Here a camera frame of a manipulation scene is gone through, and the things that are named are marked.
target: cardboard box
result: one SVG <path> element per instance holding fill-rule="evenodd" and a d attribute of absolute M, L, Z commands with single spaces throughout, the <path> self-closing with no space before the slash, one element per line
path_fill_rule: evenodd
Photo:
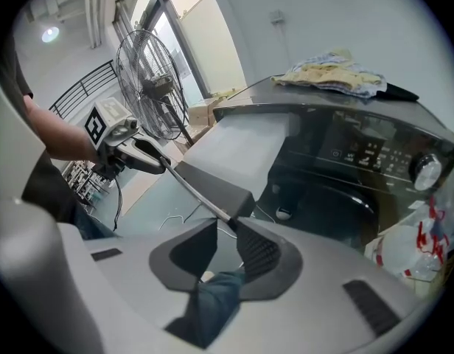
<path fill-rule="evenodd" d="M 214 112 L 212 111 L 225 97 L 208 98 L 188 108 L 189 125 L 213 126 L 215 124 Z"/>
<path fill-rule="evenodd" d="M 186 126 L 186 131 L 194 143 L 202 138 L 210 129 L 210 126 Z M 185 154 L 188 151 L 189 146 L 187 145 L 186 139 L 183 135 L 180 135 L 174 142 L 182 154 Z"/>

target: window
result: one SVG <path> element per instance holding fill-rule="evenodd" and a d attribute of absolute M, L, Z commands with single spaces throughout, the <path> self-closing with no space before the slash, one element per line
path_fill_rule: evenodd
<path fill-rule="evenodd" d="M 227 23 L 215 0 L 170 0 L 208 92 L 230 95 L 245 77 Z"/>
<path fill-rule="evenodd" d="M 137 29 L 140 23 L 140 18 L 144 12 L 147 4 L 150 0 L 137 0 L 136 5 L 133 9 L 132 16 L 130 17 L 130 23 L 134 29 Z"/>
<path fill-rule="evenodd" d="M 114 25 L 119 37 L 135 28 L 157 35 L 176 63 L 188 105 L 245 87 L 235 45 L 216 0 L 120 2 L 117 14 L 121 17 Z"/>

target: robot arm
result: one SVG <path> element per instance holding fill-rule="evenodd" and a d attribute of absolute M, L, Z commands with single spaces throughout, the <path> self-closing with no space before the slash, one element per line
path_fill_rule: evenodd
<path fill-rule="evenodd" d="M 94 104 L 85 130 L 108 178 L 117 176 L 124 166 L 161 174 L 166 168 L 160 160 L 171 164 L 157 141 L 142 133 L 137 119 L 113 97 Z"/>

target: yellow towel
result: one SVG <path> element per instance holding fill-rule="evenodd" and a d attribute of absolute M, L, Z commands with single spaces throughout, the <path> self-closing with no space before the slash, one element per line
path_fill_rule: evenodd
<path fill-rule="evenodd" d="M 344 68 L 349 64 L 325 63 L 321 65 L 307 64 L 299 72 L 290 72 L 284 76 L 272 77 L 275 84 L 322 84 L 343 83 L 351 90 L 364 83 L 379 84 L 381 79 L 374 74 L 358 73 Z"/>

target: plastic bag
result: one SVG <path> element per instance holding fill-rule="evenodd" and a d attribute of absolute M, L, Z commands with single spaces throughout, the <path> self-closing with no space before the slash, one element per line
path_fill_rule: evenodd
<path fill-rule="evenodd" d="M 450 246 L 434 199 L 370 243 L 365 256 L 390 273 L 431 281 L 444 265 Z"/>
<path fill-rule="evenodd" d="M 435 208 L 444 212 L 441 228 L 450 242 L 449 251 L 454 249 L 454 169 L 443 186 L 435 193 Z"/>

